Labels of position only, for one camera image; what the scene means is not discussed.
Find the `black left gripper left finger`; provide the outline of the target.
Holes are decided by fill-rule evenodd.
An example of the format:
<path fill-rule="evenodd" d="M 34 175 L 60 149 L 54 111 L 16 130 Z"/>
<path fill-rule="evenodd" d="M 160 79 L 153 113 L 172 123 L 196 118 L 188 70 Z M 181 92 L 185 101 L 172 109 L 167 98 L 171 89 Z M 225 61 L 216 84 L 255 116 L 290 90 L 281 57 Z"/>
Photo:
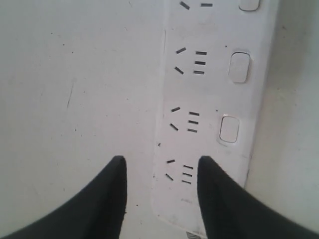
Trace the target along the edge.
<path fill-rule="evenodd" d="M 79 193 L 7 239 L 118 239 L 126 214 L 127 165 L 115 156 Z"/>

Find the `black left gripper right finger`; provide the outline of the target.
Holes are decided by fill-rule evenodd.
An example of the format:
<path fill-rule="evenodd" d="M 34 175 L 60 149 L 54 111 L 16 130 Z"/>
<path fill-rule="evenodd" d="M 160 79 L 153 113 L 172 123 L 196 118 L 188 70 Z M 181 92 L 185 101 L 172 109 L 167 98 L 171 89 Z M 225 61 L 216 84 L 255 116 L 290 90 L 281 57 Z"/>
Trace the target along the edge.
<path fill-rule="evenodd" d="M 319 237 L 258 201 L 209 156 L 202 156 L 198 162 L 197 194 L 209 239 Z"/>

